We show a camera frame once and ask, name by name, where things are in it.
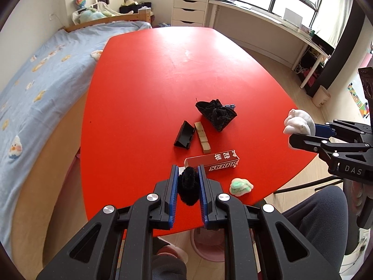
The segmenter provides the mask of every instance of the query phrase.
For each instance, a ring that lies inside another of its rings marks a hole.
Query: light blue bed sheet
[[[121,21],[72,33],[60,30],[1,92],[0,241],[10,257],[19,192],[57,124],[87,91],[97,63],[91,53],[103,49],[110,37],[149,28],[149,23]]]

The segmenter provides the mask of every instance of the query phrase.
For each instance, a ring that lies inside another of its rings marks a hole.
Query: red tabletop
[[[237,117],[218,133],[197,101],[235,104]],[[173,144],[180,126],[201,121],[211,152],[236,150],[236,168],[207,174],[224,192],[234,178],[254,189],[245,204],[268,196],[314,157],[288,148],[283,121],[296,106],[271,75],[231,40],[209,28],[168,27],[111,38],[88,92],[81,143],[87,217],[106,205],[125,207],[168,179],[172,164],[203,154],[197,133],[189,150]],[[178,198],[171,231],[202,226],[199,202]],[[156,231],[155,235],[168,232]]]

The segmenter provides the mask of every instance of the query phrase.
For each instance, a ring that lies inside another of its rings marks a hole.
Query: wooden block
[[[207,136],[203,129],[202,123],[196,122],[194,125],[195,125],[195,128],[197,129],[197,133],[201,141],[203,153],[209,154],[211,152],[211,147],[208,143]]]

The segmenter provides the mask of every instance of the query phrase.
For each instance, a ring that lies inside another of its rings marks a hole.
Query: white sock
[[[292,135],[294,133],[300,133],[302,135],[314,136],[316,133],[315,122],[311,116],[301,109],[292,109],[289,111],[289,116],[284,121],[285,129],[283,133],[285,135]]]

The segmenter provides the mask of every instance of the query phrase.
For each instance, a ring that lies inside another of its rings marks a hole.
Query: storage box
[[[218,169],[227,167],[236,167],[239,161],[239,157],[235,150],[228,150],[216,154],[207,154],[198,157],[186,158],[184,161],[184,166],[191,166],[197,168],[199,165],[203,164],[205,171],[216,171]]]

